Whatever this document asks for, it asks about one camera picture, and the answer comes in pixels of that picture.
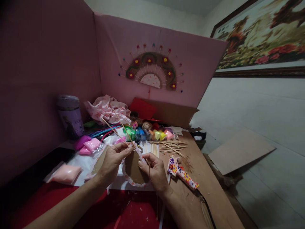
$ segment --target thermos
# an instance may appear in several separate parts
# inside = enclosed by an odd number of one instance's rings
[[[69,140],[77,140],[84,135],[84,124],[79,109],[79,99],[72,95],[60,95],[57,98],[57,109],[64,124]]]

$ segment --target black cable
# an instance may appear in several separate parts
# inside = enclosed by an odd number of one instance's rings
[[[206,206],[207,206],[207,211],[209,212],[209,216],[210,216],[210,218],[211,218],[211,221],[212,221],[212,224],[213,224],[214,229],[217,229],[217,228],[216,228],[216,225],[215,225],[215,223],[214,223],[214,220],[213,220],[213,217],[212,217],[212,214],[211,214],[211,211],[210,211],[210,208],[209,208],[209,205],[208,205],[206,199],[204,198],[204,196],[201,194],[201,192],[200,192],[198,189],[197,189],[197,191],[198,191],[199,194],[202,196],[202,198],[203,198],[203,200],[204,200],[204,202],[205,202],[205,204],[206,204]]]

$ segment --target pink cardboard wall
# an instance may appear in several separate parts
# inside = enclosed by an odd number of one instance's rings
[[[10,1],[0,23],[3,184],[64,141],[58,94],[93,102],[101,88],[94,16],[83,0]]]
[[[102,91],[127,105],[134,97],[139,97],[197,108],[227,46],[223,41],[108,15],[95,13],[95,22]],[[170,60],[176,66],[182,63],[176,71],[177,74],[184,73],[178,81],[184,80],[185,83],[178,84],[176,91],[152,87],[149,96],[149,86],[118,76],[118,73],[125,75],[120,65],[128,67],[123,58],[132,62],[130,51],[136,57],[139,53],[137,45],[143,53],[144,43],[147,51],[159,52],[159,46],[163,45],[164,55],[170,48]]]

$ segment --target wooden tabletop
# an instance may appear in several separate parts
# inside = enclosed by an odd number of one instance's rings
[[[179,162],[181,162],[184,170],[190,175],[192,180],[199,184],[198,189],[205,197],[210,207],[217,229],[244,228],[191,134],[185,131],[182,133],[183,136],[179,135],[179,140],[181,142],[188,142],[188,148],[183,148],[183,150],[180,151],[185,158],[180,158]],[[159,154],[159,157],[164,162],[165,170],[167,169],[170,155],[172,155],[172,153]],[[179,178],[174,180],[171,179],[170,185],[186,200],[190,209],[193,211],[193,220],[198,222],[196,219],[204,217],[198,196],[194,195]]]

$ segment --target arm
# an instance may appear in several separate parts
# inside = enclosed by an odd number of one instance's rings
[[[152,168],[141,161],[139,162],[139,167],[149,176],[157,195],[160,196],[166,207],[171,210],[171,215],[178,228],[206,228],[203,218],[201,219],[202,222],[194,222],[192,220],[192,212],[185,200],[178,196],[167,183],[163,161],[152,153],[144,154],[143,157],[151,163]]]
[[[114,181],[122,159],[127,157],[132,151],[133,148],[127,148],[125,143],[119,143],[109,148],[106,152],[103,165],[94,178],[79,187],[25,228],[72,228]]]

